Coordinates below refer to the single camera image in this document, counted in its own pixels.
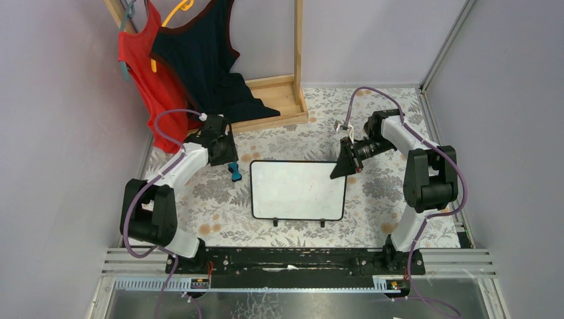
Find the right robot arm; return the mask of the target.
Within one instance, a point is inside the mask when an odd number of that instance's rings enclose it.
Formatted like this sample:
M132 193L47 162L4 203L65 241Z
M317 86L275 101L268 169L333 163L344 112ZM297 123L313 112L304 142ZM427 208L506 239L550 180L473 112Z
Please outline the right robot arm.
M364 161L389 150L406 157L402 182L406 208L386 246L394 253L418 248L418 238L428 217L438 214L458 197L459 169L452 146L425 140L404 121L400 110L375 111L364 125L366 137L339 141L337 164L331 179L360 173Z

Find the blue whiteboard eraser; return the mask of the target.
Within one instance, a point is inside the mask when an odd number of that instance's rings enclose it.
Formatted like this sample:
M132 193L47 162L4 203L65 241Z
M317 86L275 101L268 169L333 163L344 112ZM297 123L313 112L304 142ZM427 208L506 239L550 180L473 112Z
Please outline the blue whiteboard eraser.
M232 162L227 165L228 170L231 174L232 182L237 182L242 180L242 174L239 171L239 165L237 162Z

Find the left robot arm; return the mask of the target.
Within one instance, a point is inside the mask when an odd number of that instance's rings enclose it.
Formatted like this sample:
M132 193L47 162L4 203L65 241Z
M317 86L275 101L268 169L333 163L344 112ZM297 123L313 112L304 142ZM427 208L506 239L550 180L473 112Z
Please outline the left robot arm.
M183 142L164 136L179 146L165 167L148 179L131 179L125 186L120 232L135 258L142 259L148 253L134 251L131 239L148 243L150 251L159 249L172 256L194 258L205 244L178 227L175 191L208 165L226 165L233 182L242 179L230 120L205 113L197 117L202 127Z

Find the black framed whiteboard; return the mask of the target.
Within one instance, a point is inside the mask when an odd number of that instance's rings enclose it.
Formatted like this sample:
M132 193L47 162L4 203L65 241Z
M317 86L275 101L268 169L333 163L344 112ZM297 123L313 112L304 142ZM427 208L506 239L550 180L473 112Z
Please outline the black framed whiteboard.
M346 177L330 178L335 161L254 160L249 165L251 215L270 220L340 221Z

